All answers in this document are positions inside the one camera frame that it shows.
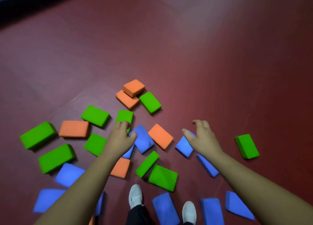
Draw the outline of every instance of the foot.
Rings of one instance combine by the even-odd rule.
[[[142,205],[142,192],[140,186],[135,184],[131,187],[128,197],[129,205],[131,209],[139,204]]]
[[[184,223],[190,222],[196,225],[197,213],[194,204],[191,201],[187,201],[182,208],[182,220]]]

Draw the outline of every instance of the floor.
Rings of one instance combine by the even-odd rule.
[[[135,108],[134,126],[160,124],[173,137],[159,163],[178,172],[173,203],[181,217],[187,200],[203,224],[201,198],[220,199],[225,224],[256,224],[224,209],[221,176],[209,177],[196,159],[175,149],[194,119],[211,124],[223,150],[257,173],[313,204],[313,3],[312,0],[64,0],[0,30],[0,220],[33,224],[38,193],[62,188],[42,175],[37,158],[70,143],[77,166],[95,157],[85,140],[57,138],[35,152],[19,136],[43,121],[59,129],[79,120],[88,105],[111,114],[115,98],[135,78],[162,104],[150,116]],[[260,157],[245,161],[234,137],[251,134]],[[165,191],[135,169],[149,152],[135,151],[125,180],[110,177],[98,224],[124,224],[131,185],[138,183],[151,217],[152,199]]]

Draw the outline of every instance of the orange foam block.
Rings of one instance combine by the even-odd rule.
[[[88,121],[65,120],[62,122],[59,136],[85,138],[88,134]]]
[[[170,145],[170,143],[174,139],[158,124],[155,124],[155,126],[152,127],[148,134],[164,150]]]
[[[126,108],[131,111],[139,103],[139,98],[131,98],[123,90],[115,94],[116,98],[124,105]]]
[[[121,157],[115,164],[110,175],[125,178],[130,164],[131,160]]]
[[[137,79],[124,84],[123,91],[130,97],[135,97],[145,89],[145,86]]]
[[[95,225],[95,215],[92,215],[89,225]]]

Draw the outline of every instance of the forearm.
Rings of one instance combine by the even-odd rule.
[[[116,158],[101,154],[35,224],[88,224],[116,162]]]
[[[313,207],[227,154],[203,155],[220,172],[252,213],[265,225],[312,224]]]

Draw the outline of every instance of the white sneaker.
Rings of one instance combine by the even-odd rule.
[[[182,220],[184,223],[190,222],[196,225],[197,213],[195,205],[191,201],[187,201],[182,208]]]
[[[140,186],[135,184],[131,187],[128,197],[129,205],[131,209],[139,204],[142,205],[142,192]]]

